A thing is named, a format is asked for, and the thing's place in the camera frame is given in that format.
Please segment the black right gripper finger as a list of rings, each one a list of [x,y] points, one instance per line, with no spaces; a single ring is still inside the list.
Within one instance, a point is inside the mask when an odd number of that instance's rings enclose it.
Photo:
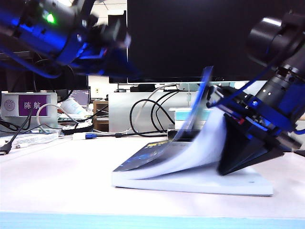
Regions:
[[[246,134],[229,115],[224,115],[226,138],[221,159],[217,168],[224,176],[252,165],[257,149],[257,138]]]
[[[248,166],[284,155],[280,142],[274,137],[265,138],[263,140],[253,137],[249,140],[249,144],[252,149],[250,149],[250,156],[247,159]]]

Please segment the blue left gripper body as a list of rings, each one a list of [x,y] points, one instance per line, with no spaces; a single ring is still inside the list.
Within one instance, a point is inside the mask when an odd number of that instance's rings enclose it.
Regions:
[[[110,58],[110,36],[103,33],[64,33],[56,36],[56,63],[80,72],[104,72]]]

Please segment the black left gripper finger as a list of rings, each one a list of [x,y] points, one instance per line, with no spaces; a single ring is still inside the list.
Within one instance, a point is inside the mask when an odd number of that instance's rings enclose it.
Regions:
[[[138,79],[141,71],[128,60],[126,47],[109,48],[105,55],[104,75],[114,78]]]
[[[108,65],[106,62],[72,62],[71,68],[77,75],[103,75]]]

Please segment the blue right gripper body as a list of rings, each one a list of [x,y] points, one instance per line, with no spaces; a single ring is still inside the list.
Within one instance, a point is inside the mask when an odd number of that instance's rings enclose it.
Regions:
[[[295,124],[278,110],[268,106],[258,97],[241,92],[228,102],[226,95],[232,95],[237,90],[232,87],[213,88],[213,106],[224,111],[239,125],[248,123],[269,134],[283,147],[298,150],[301,143],[290,137],[289,133],[295,128]]]

